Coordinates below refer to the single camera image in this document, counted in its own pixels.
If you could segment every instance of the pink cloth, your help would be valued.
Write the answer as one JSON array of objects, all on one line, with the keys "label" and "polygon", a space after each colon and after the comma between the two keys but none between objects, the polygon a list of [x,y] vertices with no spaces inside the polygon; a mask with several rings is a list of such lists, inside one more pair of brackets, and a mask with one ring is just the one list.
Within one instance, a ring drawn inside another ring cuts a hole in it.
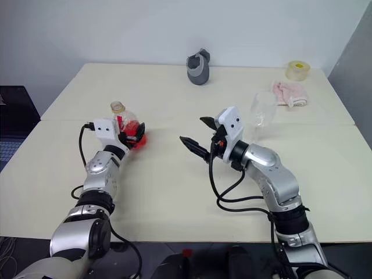
[{"label": "pink cloth", "polygon": [[305,89],[299,83],[273,82],[272,92],[277,96],[277,105],[306,106],[308,97]]}]

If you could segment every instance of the yellow tape roll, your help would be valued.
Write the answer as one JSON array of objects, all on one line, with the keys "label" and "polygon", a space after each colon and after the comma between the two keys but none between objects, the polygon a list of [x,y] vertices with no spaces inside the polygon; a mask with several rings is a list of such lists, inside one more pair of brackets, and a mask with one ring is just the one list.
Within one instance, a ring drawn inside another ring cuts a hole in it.
[{"label": "yellow tape roll", "polygon": [[302,81],[310,70],[309,64],[304,61],[290,61],[285,76],[290,80]]}]

